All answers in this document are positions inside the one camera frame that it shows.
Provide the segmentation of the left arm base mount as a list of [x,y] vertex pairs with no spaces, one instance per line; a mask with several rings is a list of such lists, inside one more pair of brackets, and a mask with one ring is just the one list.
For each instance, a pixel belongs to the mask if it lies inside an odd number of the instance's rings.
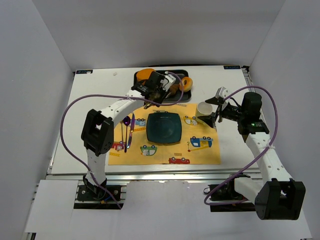
[[84,183],[79,184],[76,190],[73,208],[76,210],[120,210],[124,205],[126,187],[119,184],[106,185],[106,192],[98,188],[94,193]]

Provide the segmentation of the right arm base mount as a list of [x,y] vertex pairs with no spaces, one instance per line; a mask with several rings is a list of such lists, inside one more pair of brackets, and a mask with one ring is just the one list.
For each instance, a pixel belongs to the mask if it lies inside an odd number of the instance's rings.
[[[245,198],[235,191],[235,179],[225,183],[221,188],[214,192],[209,199],[213,202],[232,202],[240,201]],[[210,211],[214,212],[254,212],[255,206],[251,202],[242,202],[239,204],[210,206]]]

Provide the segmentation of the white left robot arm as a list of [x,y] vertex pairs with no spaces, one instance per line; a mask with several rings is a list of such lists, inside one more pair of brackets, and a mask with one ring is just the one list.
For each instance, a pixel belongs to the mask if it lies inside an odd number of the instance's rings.
[[89,170],[84,176],[84,185],[97,198],[103,198],[107,178],[105,174],[106,155],[114,144],[114,129],[126,116],[142,107],[144,103],[162,104],[177,80],[169,72],[160,74],[152,71],[144,83],[136,82],[127,94],[108,107],[87,113],[81,133],[87,153]]

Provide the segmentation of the metal tongs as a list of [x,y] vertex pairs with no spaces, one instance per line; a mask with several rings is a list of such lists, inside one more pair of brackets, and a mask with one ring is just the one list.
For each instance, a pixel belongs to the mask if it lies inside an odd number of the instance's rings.
[[147,101],[144,102],[144,109],[148,109],[149,107],[156,106],[162,104],[164,99],[168,98],[172,94],[171,90],[157,90],[156,92],[151,93],[147,97]]

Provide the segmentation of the brown croissant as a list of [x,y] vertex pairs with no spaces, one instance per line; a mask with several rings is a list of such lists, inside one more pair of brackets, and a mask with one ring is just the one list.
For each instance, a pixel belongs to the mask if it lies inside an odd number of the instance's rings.
[[169,88],[168,96],[169,97],[175,96],[179,89],[180,89],[180,84],[179,83],[171,85],[170,88]]

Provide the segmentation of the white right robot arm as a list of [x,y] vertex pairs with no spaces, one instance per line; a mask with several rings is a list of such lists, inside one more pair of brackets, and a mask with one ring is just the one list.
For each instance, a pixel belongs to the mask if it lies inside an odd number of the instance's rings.
[[[219,88],[214,97],[206,100],[206,103],[217,106],[216,111],[200,116],[200,119],[212,128],[223,119],[237,123],[239,134],[254,156],[252,162],[258,165],[263,184],[259,185],[239,170],[213,188],[205,197],[204,204],[223,206],[250,201],[261,220],[297,220],[306,187],[287,172],[274,149],[274,138],[261,119],[262,96],[256,92],[246,92],[239,106],[229,103],[231,96],[226,88]],[[228,187],[229,192],[241,195],[242,199],[208,202],[209,197],[221,187]]]

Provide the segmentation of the pale green mug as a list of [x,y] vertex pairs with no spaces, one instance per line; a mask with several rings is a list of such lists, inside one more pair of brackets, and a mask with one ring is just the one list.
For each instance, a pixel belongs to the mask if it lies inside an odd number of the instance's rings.
[[209,116],[211,113],[213,112],[213,106],[209,103],[206,102],[200,102],[197,104],[196,106],[196,111],[195,111],[195,117],[198,123],[200,124],[205,124],[205,122],[201,119],[199,119],[199,117],[202,116]]

